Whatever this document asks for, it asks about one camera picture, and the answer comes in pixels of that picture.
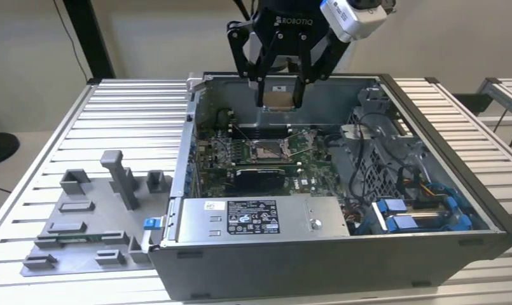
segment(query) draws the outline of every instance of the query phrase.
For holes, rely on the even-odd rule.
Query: green circuit board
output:
[[[311,194],[345,197],[324,136],[311,128],[295,128],[285,139],[233,139],[226,133],[206,132],[198,155],[200,190],[208,198],[261,195],[232,191],[237,170],[284,170],[284,187],[268,196]]]

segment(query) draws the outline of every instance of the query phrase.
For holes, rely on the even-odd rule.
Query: warning label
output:
[[[280,233],[279,210],[275,200],[228,202],[229,234]]]

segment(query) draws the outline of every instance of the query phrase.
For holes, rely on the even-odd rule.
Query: blue latch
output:
[[[161,218],[148,218],[144,222],[145,230],[160,230],[162,228],[162,219]]]
[[[458,210],[458,202],[454,199],[454,197],[447,197],[446,204],[448,205],[448,208],[451,209],[452,212]]]
[[[411,215],[396,215],[385,220],[388,232],[400,233],[419,228],[415,218]]]
[[[458,221],[454,225],[447,226],[452,231],[470,231],[474,228],[474,223],[470,219],[470,216],[462,214],[458,218]]]
[[[403,199],[380,199],[376,203],[381,213],[404,213],[408,211],[405,201]]]

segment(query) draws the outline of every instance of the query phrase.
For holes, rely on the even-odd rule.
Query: aluminum slat table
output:
[[[512,78],[487,78],[479,88],[512,112]]]
[[[462,159],[512,215],[512,150],[440,84],[397,79]],[[100,157],[122,149],[136,175],[174,174],[185,119],[185,81],[112,79],[85,88],[0,209],[0,303],[160,304],[169,299],[154,270],[25,278],[22,261],[59,199],[67,168],[108,177]],[[512,304],[512,249],[471,263],[438,288],[317,295],[224,304]]]

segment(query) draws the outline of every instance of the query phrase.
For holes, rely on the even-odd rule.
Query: robotiq logo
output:
[[[280,24],[293,24],[293,25],[313,25],[312,19],[301,19],[301,18],[287,18],[277,16],[275,26]]]

